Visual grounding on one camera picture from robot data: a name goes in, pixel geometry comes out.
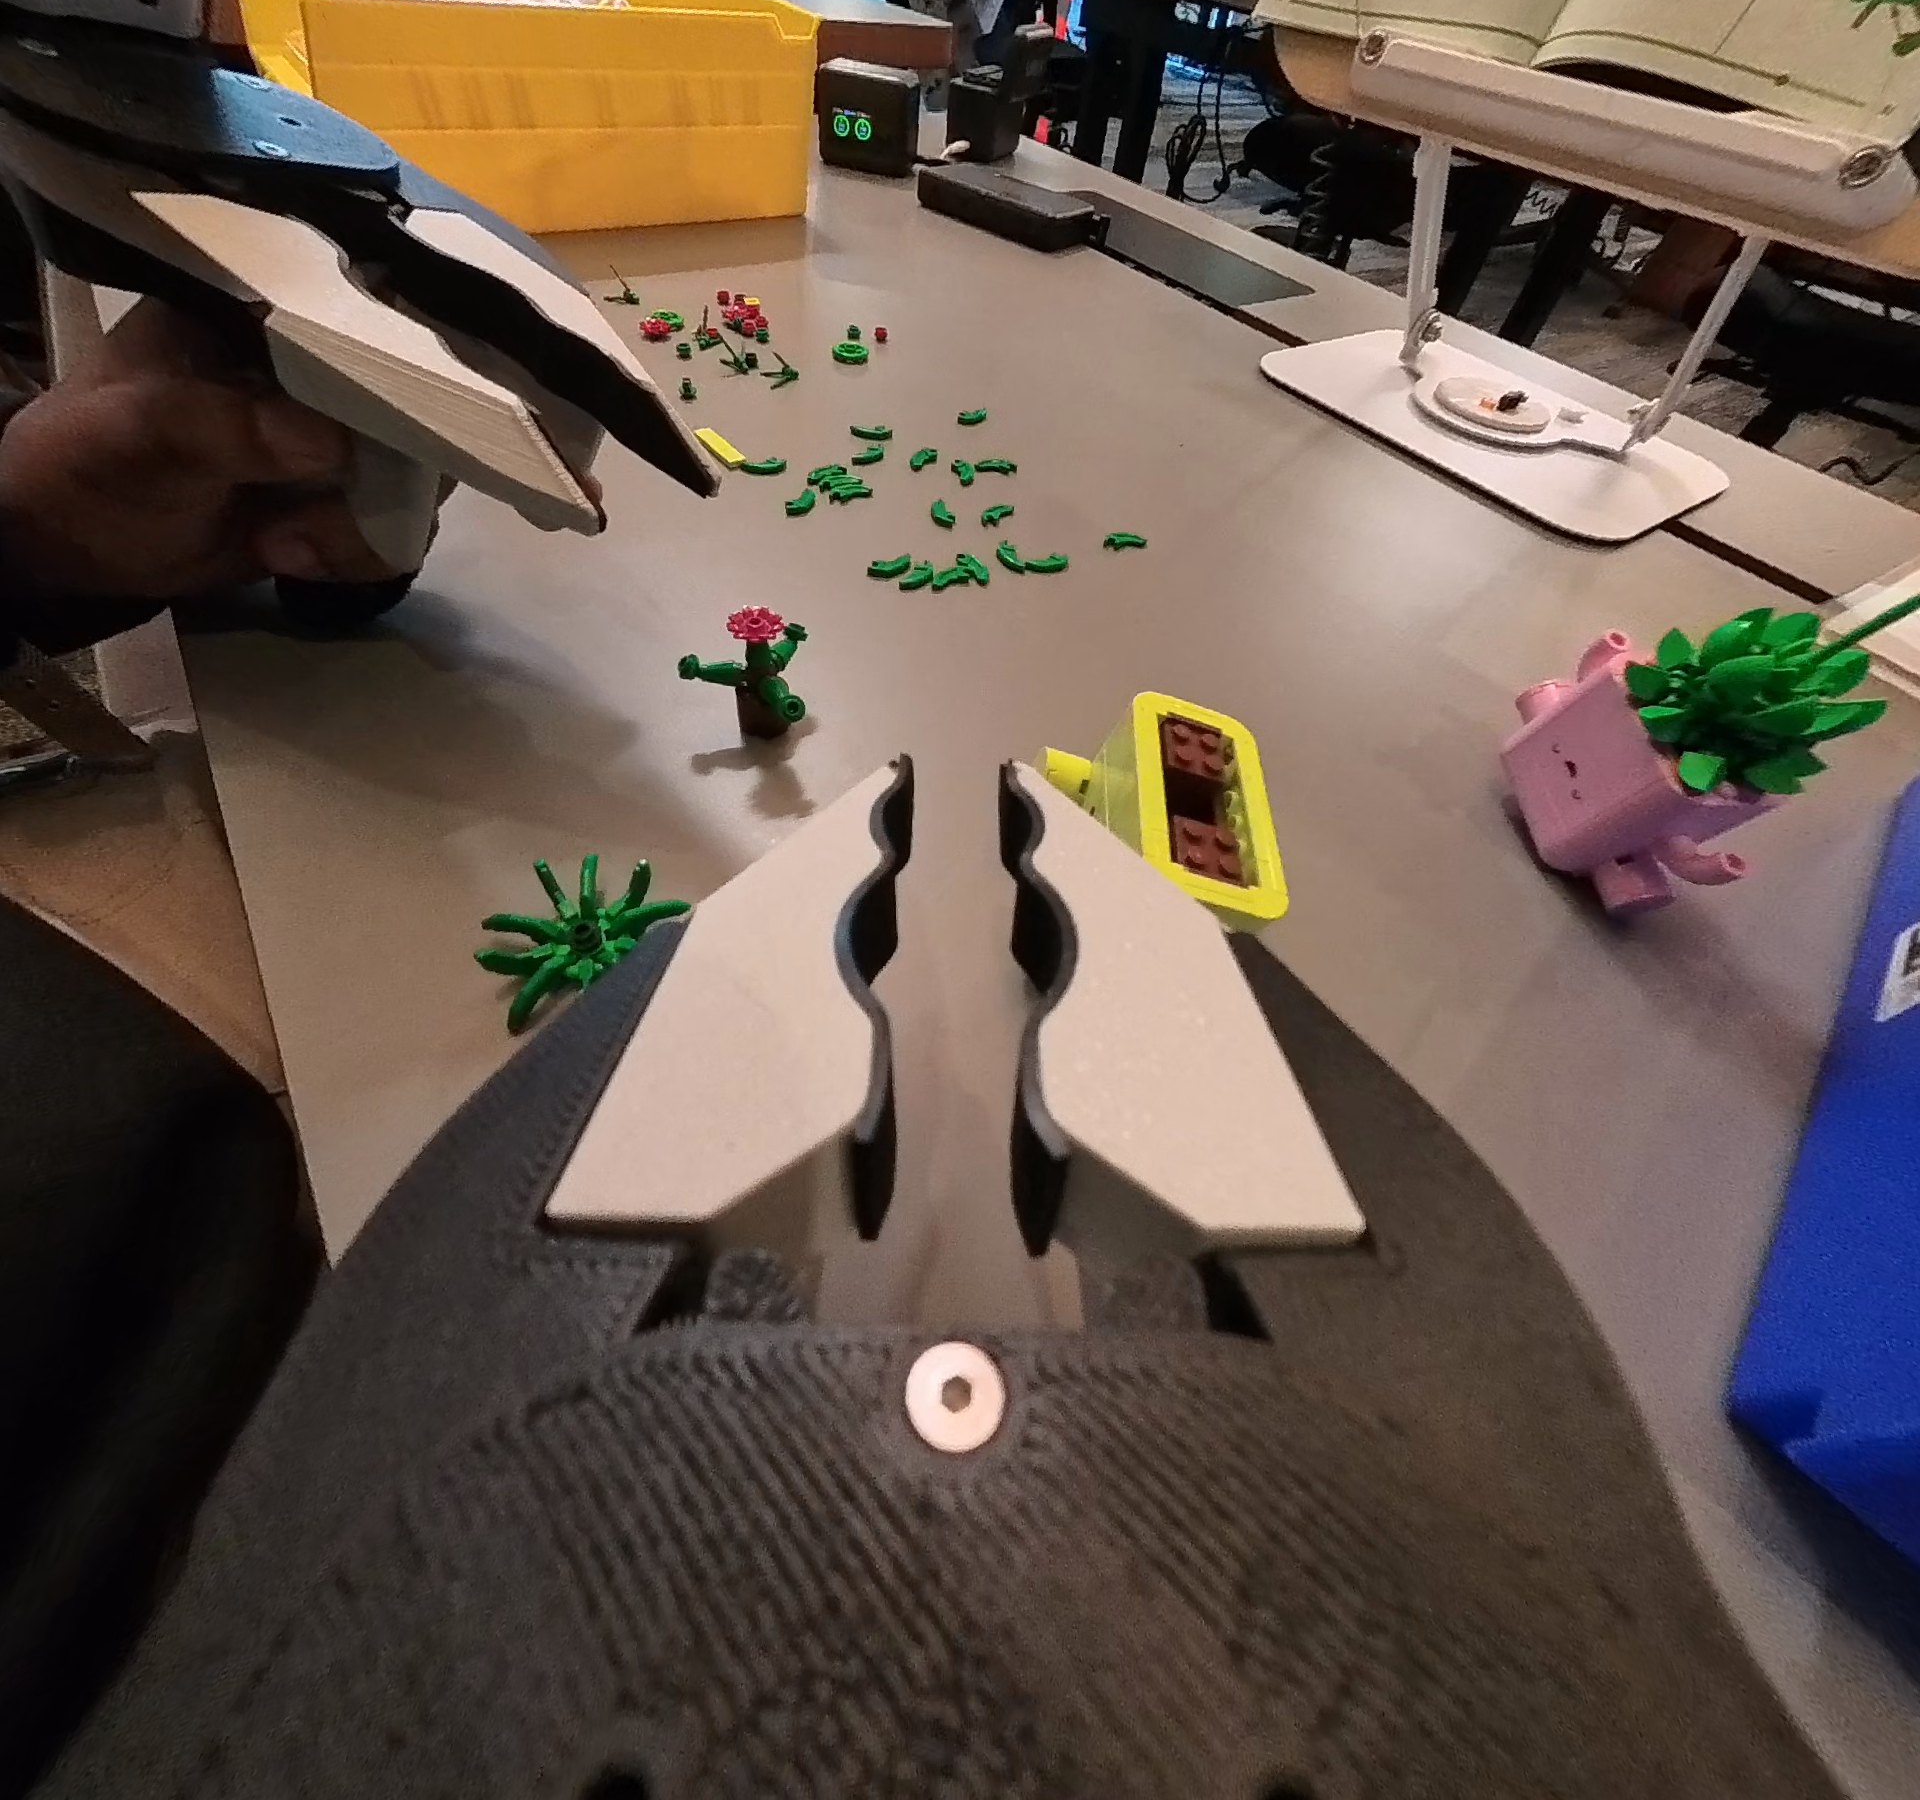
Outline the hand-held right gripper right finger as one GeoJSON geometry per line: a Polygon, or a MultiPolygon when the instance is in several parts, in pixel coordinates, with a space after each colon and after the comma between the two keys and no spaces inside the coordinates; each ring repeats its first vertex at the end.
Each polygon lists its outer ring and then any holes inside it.
{"type": "Polygon", "coordinates": [[[1226,929],[1033,766],[998,775],[1028,994],[1010,1192],[1028,1258],[1346,1252],[1364,1214],[1226,929]]]}

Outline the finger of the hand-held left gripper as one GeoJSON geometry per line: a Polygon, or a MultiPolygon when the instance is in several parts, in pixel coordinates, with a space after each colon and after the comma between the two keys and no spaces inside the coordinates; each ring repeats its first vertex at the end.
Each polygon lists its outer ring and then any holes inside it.
{"type": "Polygon", "coordinates": [[[592,434],[708,499],[720,470],[592,297],[536,242],[463,199],[361,199],[357,253],[454,357],[510,390],[560,449],[592,434]]]}
{"type": "Polygon", "coordinates": [[[280,388],[349,429],[347,506],[361,537],[433,537],[446,478],[536,529],[603,532],[596,499],[523,400],[373,300],[320,229],[213,196],[134,191],[132,204],[265,310],[280,388]]]}

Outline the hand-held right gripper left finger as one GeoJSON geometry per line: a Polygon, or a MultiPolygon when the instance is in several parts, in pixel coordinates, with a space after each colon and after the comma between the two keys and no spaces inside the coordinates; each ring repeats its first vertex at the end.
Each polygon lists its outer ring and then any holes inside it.
{"type": "Polygon", "coordinates": [[[541,1207],[581,1238],[816,1267],[882,1231],[898,1179],[898,881],[917,775],[895,756],[700,903],[541,1207]]]}

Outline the green spiky toy brick plant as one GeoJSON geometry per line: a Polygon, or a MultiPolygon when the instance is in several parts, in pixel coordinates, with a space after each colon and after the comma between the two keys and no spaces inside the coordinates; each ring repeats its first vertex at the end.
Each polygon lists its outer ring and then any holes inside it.
{"type": "Polygon", "coordinates": [[[510,986],[504,1031],[513,1037],[608,978],[655,929],[693,912],[689,900],[652,894],[646,858],[614,886],[603,881],[599,861],[599,853],[586,853],[573,884],[563,886],[552,865],[536,858],[545,911],[494,911],[480,924],[487,939],[471,959],[510,986]]]}

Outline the toy brick flowering cactus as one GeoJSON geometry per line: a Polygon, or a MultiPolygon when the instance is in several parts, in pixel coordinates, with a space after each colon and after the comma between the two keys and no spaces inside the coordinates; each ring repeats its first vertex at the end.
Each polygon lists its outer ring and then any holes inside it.
{"type": "Polygon", "coordinates": [[[805,703],[789,684],[787,669],[809,642],[809,631],[768,607],[744,607],[725,617],[725,633],[737,644],[732,659],[684,655],[677,677],[732,693],[744,738],[780,738],[805,719],[805,703]]]}

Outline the person's left hand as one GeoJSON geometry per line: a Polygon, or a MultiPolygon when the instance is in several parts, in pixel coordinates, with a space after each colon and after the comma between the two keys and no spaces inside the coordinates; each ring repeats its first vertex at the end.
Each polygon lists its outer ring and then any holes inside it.
{"type": "Polygon", "coordinates": [[[53,655],[260,581],[380,583],[347,453],[336,424],[220,379],[48,390],[3,423],[3,637],[53,655]]]}

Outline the scattered red toy flower pieces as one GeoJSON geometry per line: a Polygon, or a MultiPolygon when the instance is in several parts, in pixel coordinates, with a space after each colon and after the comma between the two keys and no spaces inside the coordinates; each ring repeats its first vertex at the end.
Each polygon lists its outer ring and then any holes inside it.
{"type": "Polygon", "coordinates": [[[797,287],[658,279],[608,266],[588,296],[635,352],[668,412],[732,398],[867,398],[886,383],[881,329],[797,287]]]}

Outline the lime green toy brick planter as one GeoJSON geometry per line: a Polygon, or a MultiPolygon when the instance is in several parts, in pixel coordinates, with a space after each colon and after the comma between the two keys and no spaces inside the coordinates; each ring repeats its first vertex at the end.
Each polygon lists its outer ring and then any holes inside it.
{"type": "Polygon", "coordinates": [[[1035,763],[1222,928],[1257,932],[1285,914],[1265,768],[1238,719],[1145,690],[1093,755],[1043,748],[1035,763]]]}

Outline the yellow storage bin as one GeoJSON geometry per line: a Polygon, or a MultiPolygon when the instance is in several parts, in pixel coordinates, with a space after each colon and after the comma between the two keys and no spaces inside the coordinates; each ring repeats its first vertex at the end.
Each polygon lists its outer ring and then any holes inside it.
{"type": "Polygon", "coordinates": [[[821,20],[787,0],[239,0],[256,66],[531,235],[795,219],[821,20]]]}

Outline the black charger with green display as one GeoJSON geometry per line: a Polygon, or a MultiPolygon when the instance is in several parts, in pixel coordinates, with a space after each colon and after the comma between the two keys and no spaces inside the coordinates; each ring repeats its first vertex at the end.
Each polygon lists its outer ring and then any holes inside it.
{"type": "Polygon", "coordinates": [[[822,166],[907,182],[920,161],[922,81],[911,68],[838,57],[814,78],[822,166]]]}

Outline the scattered green toy leaves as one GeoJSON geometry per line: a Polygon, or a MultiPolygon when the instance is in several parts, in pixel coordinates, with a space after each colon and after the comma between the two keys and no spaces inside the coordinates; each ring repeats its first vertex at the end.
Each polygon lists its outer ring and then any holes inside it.
{"type": "Polygon", "coordinates": [[[899,540],[872,553],[863,577],[899,593],[1058,581],[1089,555],[1020,532],[1039,520],[1039,508],[1033,492],[1020,491],[1020,459],[1003,451],[989,403],[956,409],[938,437],[930,429],[854,423],[819,459],[741,451],[746,463],[725,472],[765,485],[789,520],[832,512],[895,515],[899,540]]]}

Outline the black rectangular box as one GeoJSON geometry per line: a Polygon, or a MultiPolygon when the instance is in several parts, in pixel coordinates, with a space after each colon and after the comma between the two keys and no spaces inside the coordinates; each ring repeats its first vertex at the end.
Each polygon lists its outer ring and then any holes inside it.
{"type": "Polygon", "coordinates": [[[1028,251],[1108,246],[1110,216],[1096,204],[987,165],[929,162],[919,168],[917,196],[929,213],[1028,251]]]}

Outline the black power adapter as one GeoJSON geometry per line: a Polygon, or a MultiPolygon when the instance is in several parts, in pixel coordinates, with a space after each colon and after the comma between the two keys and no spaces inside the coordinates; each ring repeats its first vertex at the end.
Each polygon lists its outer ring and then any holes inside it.
{"type": "Polygon", "coordinates": [[[1028,108],[1043,98],[1054,32],[1015,27],[1001,60],[948,81],[948,162],[999,165],[1015,157],[1028,108]]]}

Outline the pink toy brick planter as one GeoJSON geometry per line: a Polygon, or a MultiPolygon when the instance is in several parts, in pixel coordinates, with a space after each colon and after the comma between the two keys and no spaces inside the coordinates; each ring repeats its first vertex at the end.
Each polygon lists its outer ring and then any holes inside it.
{"type": "Polygon", "coordinates": [[[1861,654],[1814,661],[1811,612],[1747,610],[1644,651],[1597,637],[1517,697],[1500,770],[1540,865],[1632,920],[1747,873],[1721,841],[1819,777],[1827,746],[1884,718],[1861,654]]]}

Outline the person's tan trousers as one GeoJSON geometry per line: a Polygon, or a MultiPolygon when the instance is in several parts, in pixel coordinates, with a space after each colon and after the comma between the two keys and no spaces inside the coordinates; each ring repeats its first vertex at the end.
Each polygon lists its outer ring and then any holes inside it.
{"type": "Polygon", "coordinates": [[[252,928],[194,732],[160,729],[139,773],[3,793],[2,886],[286,1094],[252,928]]]}

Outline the black rectangular desk panel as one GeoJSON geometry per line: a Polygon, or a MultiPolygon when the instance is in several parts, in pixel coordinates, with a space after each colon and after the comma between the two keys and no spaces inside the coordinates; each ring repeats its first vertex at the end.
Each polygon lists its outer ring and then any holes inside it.
{"type": "Polygon", "coordinates": [[[1313,287],[1299,279],[1153,214],[1108,199],[1093,204],[1106,222],[1106,257],[1195,300],[1218,309],[1250,309],[1313,294],[1313,287]]]}

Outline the blue storage bin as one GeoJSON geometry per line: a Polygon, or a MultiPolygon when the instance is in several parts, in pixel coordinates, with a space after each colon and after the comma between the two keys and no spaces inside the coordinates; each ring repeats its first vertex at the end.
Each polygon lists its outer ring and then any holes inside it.
{"type": "Polygon", "coordinates": [[[1917,785],[1884,832],[1726,1412],[1917,1564],[1917,785]]]}

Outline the white book stand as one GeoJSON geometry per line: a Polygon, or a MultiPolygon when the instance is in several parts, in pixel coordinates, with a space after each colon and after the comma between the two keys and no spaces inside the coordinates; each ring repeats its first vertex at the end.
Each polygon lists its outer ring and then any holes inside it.
{"type": "Polygon", "coordinates": [[[1278,57],[1316,104],[1415,136],[1417,191],[1403,329],[1274,349],[1261,376],[1590,544],[1638,540],[1728,491],[1721,468],[1661,434],[1764,251],[1794,243],[1861,265],[1868,243],[1916,204],[1900,144],[1680,106],[1380,27],[1354,39],[1284,29],[1278,57]],[[1738,234],[1732,266],[1658,398],[1605,414],[1447,339],[1437,257],[1458,151],[1738,234]]]}

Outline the person's black top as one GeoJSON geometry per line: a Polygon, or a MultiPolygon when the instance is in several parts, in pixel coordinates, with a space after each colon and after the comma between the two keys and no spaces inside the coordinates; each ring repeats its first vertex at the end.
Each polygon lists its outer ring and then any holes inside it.
{"type": "Polygon", "coordinates": [[[320,1275],[274,1094],[32,911],[2,917],[2,1793],[150,1618],[320,1275]]]}

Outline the green toy brick stem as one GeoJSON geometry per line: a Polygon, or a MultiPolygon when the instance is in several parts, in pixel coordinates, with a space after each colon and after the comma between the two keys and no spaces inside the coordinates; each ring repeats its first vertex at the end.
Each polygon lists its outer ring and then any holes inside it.
{"type": "Polygon", "coordinates": [[[1841,610],[1818,623],[1818,633],[1811,638],[1811,659],[1831,661],[1849,657],[1852,654],[1861,654],[1863,659],[1872,659],[1870,654],[1876,640],[1884,637],[1898,638],[1907,621],[1917,615],[1917,588],[1916,584],[1900,587],[1894,590],[1886,587],[1868,596],[1860,607],[1841,610]]]}

